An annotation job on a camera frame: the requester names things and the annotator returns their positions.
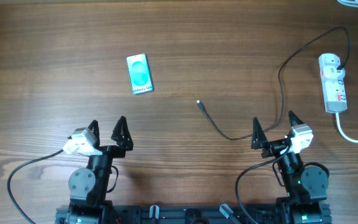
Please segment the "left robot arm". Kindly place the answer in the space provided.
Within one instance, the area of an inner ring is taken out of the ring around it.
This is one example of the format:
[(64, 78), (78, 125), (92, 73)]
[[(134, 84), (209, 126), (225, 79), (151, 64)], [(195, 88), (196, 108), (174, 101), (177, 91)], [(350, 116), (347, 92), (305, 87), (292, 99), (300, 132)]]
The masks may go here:
[(63, 150), (67, 154), (78, 152), (88, 157), (85, 168), (78, 169), (69, 178), (70, 204), (66, 210), (58, 210), (55, 223), (120, 223), (121, 218), (112, 201), (106, 200), (109, 178), (112, 174), (112, 160), (124, 158), (133, 150), (127, 119), (121, 116), (111, 135), (116, 143), (100, 145), (99, 126), (96, 120), (86, 128), (78, 128), (68, 138)]

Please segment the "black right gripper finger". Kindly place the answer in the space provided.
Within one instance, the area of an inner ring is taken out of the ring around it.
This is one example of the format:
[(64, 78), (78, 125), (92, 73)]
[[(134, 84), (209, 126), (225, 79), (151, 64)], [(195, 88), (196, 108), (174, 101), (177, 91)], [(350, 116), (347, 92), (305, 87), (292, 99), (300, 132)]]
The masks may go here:
[(292, 110), (288, 112), (288, 118), (291, 126), (304, 124), (304, 122), (299, 117), (297, 117), (297, 115)]
[(265, 148), (268, 143), (268, 140), (264, 134), (264, 130), (262, 129), (259, 120), (257, 117), (253, 119), (253, 133), (252, 133), (252, 149), (262, 149)]

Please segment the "teal Galaxy smartphone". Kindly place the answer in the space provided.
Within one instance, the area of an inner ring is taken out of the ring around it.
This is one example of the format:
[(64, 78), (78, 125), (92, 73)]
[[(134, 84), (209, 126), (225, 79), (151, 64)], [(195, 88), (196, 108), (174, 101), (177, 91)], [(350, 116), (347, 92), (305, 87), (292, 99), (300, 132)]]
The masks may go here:
[(140, 95), (154, 90), (149, 63), (145, 53), (126, 58), (132, 93)]

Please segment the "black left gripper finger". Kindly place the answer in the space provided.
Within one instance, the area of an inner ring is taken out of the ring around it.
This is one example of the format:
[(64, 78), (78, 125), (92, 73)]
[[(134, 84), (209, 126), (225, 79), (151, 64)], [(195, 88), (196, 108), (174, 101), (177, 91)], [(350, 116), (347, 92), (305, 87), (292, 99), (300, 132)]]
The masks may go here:
[(94, 134), (96, 141), (93, 144), (93, 147), (99, 147), (100, 146), (100, 137), (99, 137), (99, 125), (98, 121), (95, 119), (89, 124), (88, 129)]
[(125, 151), (133, 150), (134, 143), (132, 141), (125, 116), (121, 116), (117, 121), (112, 131), (111, 139), (115, 141), (121, 149)]

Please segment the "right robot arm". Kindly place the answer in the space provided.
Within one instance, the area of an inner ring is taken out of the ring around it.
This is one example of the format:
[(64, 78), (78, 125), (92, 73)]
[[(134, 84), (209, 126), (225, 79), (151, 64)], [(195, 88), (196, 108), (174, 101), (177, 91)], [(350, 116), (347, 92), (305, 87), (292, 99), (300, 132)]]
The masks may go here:
[(278, 169), (273, 172), (287, 196), (273, 204), (246, 206), (257, 223), (327, 224), (333, 221), (327, 199), (328, 168), (317, 162), (304, 163), (300, 152), (310, 146), (312, 129), (289, 111), (291, 129), (283, 138), (268, 141), (257, 118), (253, 119), (252, 149), (261, 149), (262, 157), (274, 157)]

